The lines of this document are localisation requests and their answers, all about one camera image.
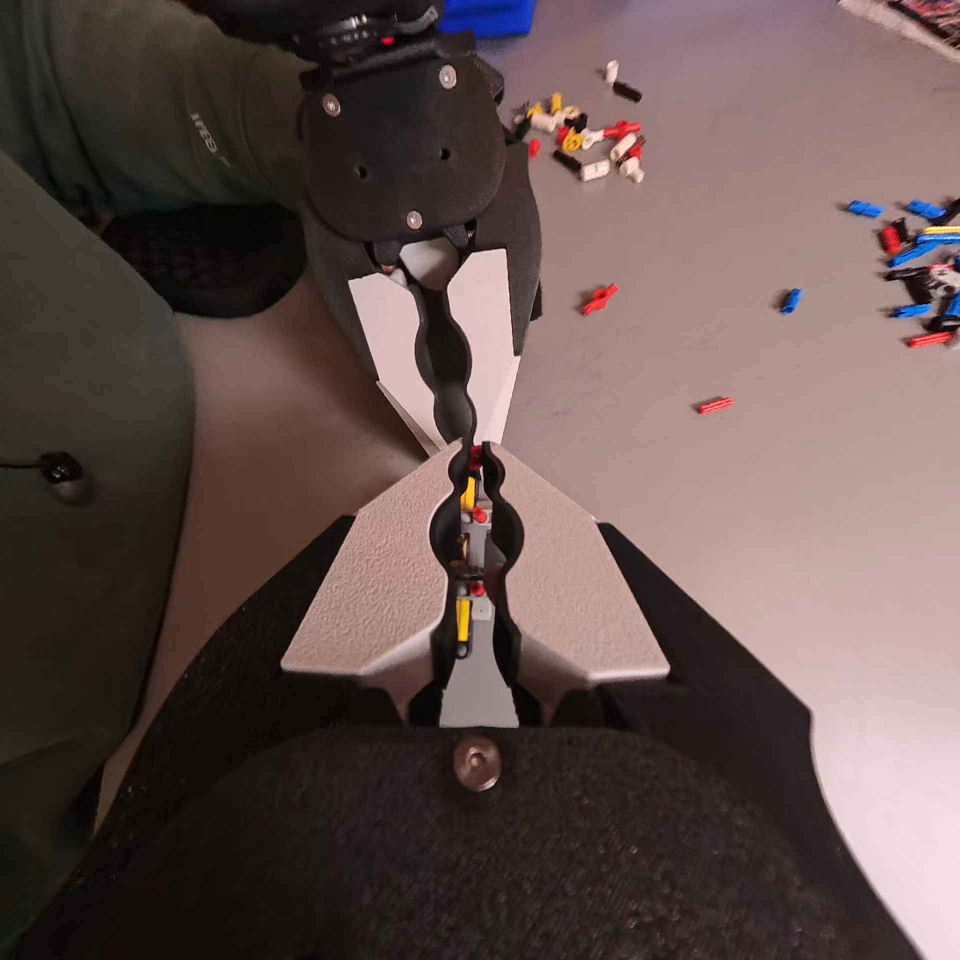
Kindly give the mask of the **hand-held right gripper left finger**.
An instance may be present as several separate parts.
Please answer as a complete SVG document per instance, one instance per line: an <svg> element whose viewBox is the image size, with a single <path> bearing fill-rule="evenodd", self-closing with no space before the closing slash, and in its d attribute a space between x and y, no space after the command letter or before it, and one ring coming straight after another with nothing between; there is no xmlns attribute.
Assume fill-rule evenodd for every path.
<svg viewBox="0 0 960 960"><path fill-rule="evenodd" d="M431 635L448 575L430 526L453 494L451 442L362 507L280 661L288 674L384 690L400 710L434 677Z"/></svg>

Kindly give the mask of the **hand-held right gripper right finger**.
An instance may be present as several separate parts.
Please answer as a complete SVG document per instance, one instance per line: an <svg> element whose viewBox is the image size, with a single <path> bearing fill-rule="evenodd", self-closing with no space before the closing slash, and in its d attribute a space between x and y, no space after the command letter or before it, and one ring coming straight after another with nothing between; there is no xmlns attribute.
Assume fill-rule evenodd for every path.
<svg viewBox="0 0 960 960"><path fill-rule="evenodd" d="M518 721L548 722L571 692L670 671L597 520L486 441L495 571L493 651Z"/></svg>

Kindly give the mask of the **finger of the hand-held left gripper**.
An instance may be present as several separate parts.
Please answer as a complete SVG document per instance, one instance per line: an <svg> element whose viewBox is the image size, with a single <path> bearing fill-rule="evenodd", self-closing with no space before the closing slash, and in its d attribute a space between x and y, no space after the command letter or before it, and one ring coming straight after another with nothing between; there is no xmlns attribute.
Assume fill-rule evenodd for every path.
<svg viewBox="0 0 960 960"><path fill-rule="evenodd" d="M476 416L474 443L500 444L521 366L514 352L507 251L471 253L446 293L469 351L465 392Z"/></svg>
<svg viewBox="0 0 960 960"><path fill-rule="evenodd" d="M349 282L381 393L429 455L453 438L452 389L460 385L460 334L446 293L384 273Z"/></svg>

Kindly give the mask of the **small multicoloured lego assembly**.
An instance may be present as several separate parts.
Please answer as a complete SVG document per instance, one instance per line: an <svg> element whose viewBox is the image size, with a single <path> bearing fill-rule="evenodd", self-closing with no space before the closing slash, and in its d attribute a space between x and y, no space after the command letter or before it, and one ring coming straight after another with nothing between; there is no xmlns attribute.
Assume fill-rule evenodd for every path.
<svg viewBox="0 0 960 960"><path fill-rule="evenodd" d="M485 486L484 448L474 445L467 461L465 487L459 502L460 532L451 569L456 583L455 656L468 659L478 639L493 629L495 600L490 583L494 566L494 504Z"/></svg>

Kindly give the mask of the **person's left forearm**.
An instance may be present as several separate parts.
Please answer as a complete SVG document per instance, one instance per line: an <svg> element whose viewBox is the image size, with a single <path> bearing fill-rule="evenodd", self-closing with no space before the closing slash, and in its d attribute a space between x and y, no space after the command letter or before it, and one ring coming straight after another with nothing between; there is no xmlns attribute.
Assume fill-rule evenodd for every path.
<svg viewBox="0 0 960 960"><path fill-rule="evenodd" d="M306 65L175 2L2 2L2 188L71 214L297 211Z"/></svg>

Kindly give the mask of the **pile of small lego connectors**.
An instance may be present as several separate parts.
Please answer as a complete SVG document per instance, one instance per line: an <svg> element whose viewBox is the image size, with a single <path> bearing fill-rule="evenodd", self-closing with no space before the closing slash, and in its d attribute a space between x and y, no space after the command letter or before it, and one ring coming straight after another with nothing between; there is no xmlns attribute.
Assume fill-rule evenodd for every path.
<svg viewBox="0 0 960 960"><path fill-rule="evenodd" d="M583 185L613 174L637 185L645 178L642 122L621 117L595 125L591 114L561 92L523 102L513 113L509 132L526 144L531 160L546 155L551 146L551 159Z"/></svg>

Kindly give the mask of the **blue plastic bin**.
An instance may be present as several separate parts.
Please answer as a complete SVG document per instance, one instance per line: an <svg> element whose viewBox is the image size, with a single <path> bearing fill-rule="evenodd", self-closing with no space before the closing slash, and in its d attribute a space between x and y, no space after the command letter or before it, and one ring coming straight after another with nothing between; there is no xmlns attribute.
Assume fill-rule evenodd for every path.
<svg viewBox="0 0 960 960"><path fill-rule="evenodd" d="M444 1L438 29L475 39L517 38L531 32L537 1Z"/></svg>

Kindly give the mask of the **black mesh pad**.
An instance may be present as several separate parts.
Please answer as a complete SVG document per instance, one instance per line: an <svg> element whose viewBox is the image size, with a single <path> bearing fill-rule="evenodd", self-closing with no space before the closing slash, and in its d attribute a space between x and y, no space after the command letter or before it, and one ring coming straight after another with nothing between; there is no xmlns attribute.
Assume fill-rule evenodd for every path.
<svg viewBox="0 0 960 960"><path fill-rule="evenodd" d="M101 238L175 312L199 318L255 316L306 270L302 222L274 203L115 217Z"/></svg>

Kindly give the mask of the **pile of blue red pieces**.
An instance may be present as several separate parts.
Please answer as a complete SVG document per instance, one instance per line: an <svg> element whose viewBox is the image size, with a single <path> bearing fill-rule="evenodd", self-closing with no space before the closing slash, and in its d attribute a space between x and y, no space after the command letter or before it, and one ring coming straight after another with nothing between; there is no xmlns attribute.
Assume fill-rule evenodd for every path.
<svg viewBox="0 0 960 960"><path fill-rule="evenodd" d="M958 198L915 198L895 208L863 198L840 209L867 220L877 248L875 279L886 290L873 312L896 325L907 349L958 352Z"/></svg>

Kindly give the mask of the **printed instruction booklet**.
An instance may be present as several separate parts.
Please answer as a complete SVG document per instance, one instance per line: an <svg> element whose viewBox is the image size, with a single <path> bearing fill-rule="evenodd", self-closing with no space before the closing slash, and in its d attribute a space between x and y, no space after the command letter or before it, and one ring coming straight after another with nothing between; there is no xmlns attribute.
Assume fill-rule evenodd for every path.
<svg viewBox="0 0 960 960"><path fill-rule="evenodd" d="M848 13L959 61L958 1L838 1Z"/></svg>

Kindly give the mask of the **black drawstring with grey tip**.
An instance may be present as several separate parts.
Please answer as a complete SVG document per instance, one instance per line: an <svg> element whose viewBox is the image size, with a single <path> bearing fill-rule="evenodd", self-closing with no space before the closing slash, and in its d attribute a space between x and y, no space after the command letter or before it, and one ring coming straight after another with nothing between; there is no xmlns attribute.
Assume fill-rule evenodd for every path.
<svg viewBox="0 0 960 960"><path fill-rule="evenodd" d="M47 451L30 461L1 462L1 470L38 473L53 496L70 506L83 506L94 498L90 474L67 451Z"/></svg>

